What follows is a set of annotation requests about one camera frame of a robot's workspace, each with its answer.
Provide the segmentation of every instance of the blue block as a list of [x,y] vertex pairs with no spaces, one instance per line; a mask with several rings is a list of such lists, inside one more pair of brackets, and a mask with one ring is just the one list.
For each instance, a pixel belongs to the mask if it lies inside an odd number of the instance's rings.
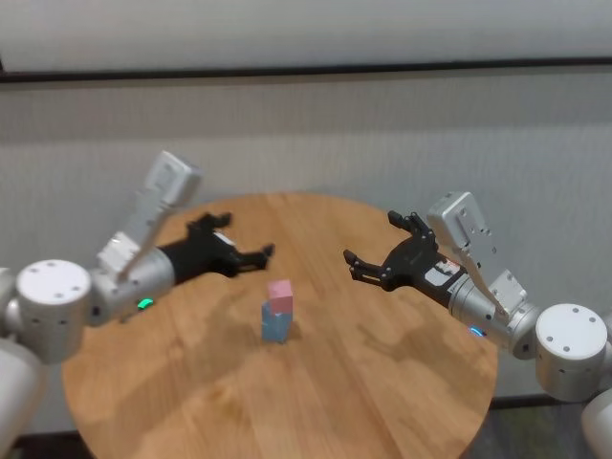
[[294,319],[293,313],[273,314],[270,303],[261,306],[261,338],[266,341],[284,342]]

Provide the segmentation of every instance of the blue led light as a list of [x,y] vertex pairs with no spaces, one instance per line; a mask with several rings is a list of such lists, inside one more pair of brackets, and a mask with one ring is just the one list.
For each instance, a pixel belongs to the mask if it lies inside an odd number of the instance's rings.
[[470,331],[471,331],[472,333],[474,333],[476,336],[480,337],[480,338],[482,338],[482,337],[484,337],[484,336],[485,336],[485,333],[484,333],[484,332],[481,332],[481,331],[480,331],[480,330],[478,330],[476,327],[470,327]]

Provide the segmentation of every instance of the pink block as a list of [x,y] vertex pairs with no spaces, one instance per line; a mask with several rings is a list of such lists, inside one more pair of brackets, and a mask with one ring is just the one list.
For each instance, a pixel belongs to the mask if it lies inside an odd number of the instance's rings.
[[294,294],[288,279],[276,280],[268,284],[270,310],[274,314],[291,313],[294,310]]

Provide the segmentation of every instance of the white wall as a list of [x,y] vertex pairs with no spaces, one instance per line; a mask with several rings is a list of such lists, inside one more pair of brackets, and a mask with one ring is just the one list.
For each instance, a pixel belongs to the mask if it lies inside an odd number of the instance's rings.
[[3,0],[9,71],[607,56],[602,0]]
[[[299,189],[424,212],[471,189],[534,301],[609,307],[612,69],[0,86],[2,263],[91,264],[164,148],[208,171],[201,202]],[[58,387],[33,431],[70,427]],[[502,361],[498,395],[537,391]]]

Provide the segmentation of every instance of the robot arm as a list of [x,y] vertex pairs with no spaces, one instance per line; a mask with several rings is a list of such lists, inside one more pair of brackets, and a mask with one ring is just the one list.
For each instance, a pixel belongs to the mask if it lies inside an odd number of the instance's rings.
[[87,271],[64,260],[44,260],[16,279],[0,270],[0,457],[30,420],[44,392],[45,365],[69,359],[80,348],[84,327],[139,311],[205,273],[235,277],[264,270],[273,245],[242,253],[219,229],[231,215],[206,214],[187,226],[184,239],[155,248],[165,220],[193,194],[201,173],[163,152],[139,192],[134,213]]
[[407,230],[412,237],[391,251],[381,267],[345,251],[355,280],[386,291],[414,287],[447,308],[475,335],[487,337],[518,359],[535,356],[539,310],[526,301],[524,289],[499,262],[491,230],[470,193],[447,194],[427,215],[432,226],[444,234],[441,242],[449,244],[465,266],[438,252],[434,231],[416,213],[403,218],[390,211],[388,218],[391,225]]
[[[551,396],[582,402],[612,370],[612,314],[604,319],[576,304],[541,310],[500,261],[492,232],[470,193],[449,193],[427,214],[442,244],[461,265],[438,251],[434,231],[416,213],[404,219],[389,212],[389,222],[412,237],[401,242],[382,266],[344,252],[353,279],[386,291],[410,286],[448,308],[479,337],[490,339],[518,359],[535,358],[538,382]],[[612,389],[582,414],[591,449],[612,459]]]

